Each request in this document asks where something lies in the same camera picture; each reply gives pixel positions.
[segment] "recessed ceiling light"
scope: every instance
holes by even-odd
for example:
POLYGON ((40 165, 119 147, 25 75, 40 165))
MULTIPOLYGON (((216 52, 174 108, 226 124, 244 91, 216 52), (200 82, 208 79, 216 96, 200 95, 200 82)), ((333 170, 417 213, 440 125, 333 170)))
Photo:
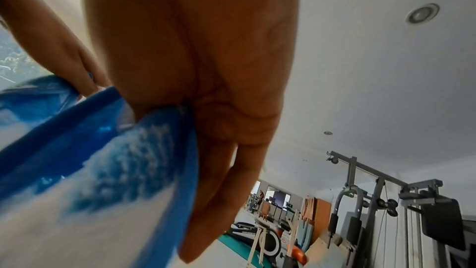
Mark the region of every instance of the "recessed ceiling light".
POLYGON ((407 16, 407 23, 411 25, 422 24, 433 19, 440 11, 440 7, 437 4, 429 3, 422 5, 407 16))

